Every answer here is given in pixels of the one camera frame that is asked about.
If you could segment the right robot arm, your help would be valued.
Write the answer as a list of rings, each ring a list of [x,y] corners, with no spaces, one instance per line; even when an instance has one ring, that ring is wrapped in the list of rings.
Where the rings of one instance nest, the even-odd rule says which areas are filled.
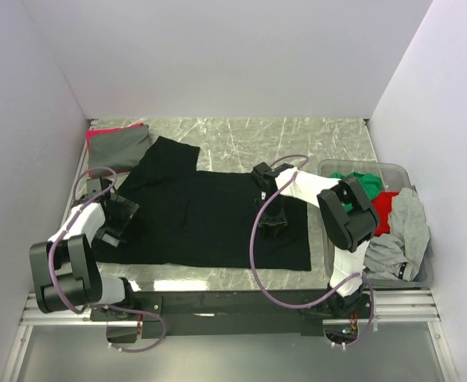
[[[265,162],[255,166],[251,177],[260,188],[259,212],[251,229],[249,260],[260,291],[273,303],[292,310],[323,304],[327,314],[344,318],[353,312],[363,294],[364,257],[379,226],[379,215],[355,177],[327,178],[282,164],[273,169]],[[255,236],[258,229],[278,235],[288,221],[284,197],[319,208],[325,233],[334,245],[333,273],[328,291],[313,302],[300,305],[282,302],[262,284],[255,268]]]

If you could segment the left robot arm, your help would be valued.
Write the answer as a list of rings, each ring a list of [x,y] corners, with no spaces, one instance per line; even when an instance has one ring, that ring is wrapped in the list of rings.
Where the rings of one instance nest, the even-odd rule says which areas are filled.
[[[92,244],[101,241],[117,248],[138,235],[141,223],[139,206],[119,196],[112,180],[87,180],[86,193],[73,202],[60,229],[29,249],[40,311],[48,314],[74,306],[80,314],[85,306],[109,305],[118,319],[132,318],[138,301],[129,282],[100,274]]]

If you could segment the black t-shirt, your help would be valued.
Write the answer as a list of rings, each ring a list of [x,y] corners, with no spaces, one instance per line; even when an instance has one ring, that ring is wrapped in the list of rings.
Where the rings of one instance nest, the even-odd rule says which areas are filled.
[[[160,137],[119,187],[140,207],[134,238],[92,245],[96,261],[248,268],[260,190],[248,173],[197,169],[196,146]]]

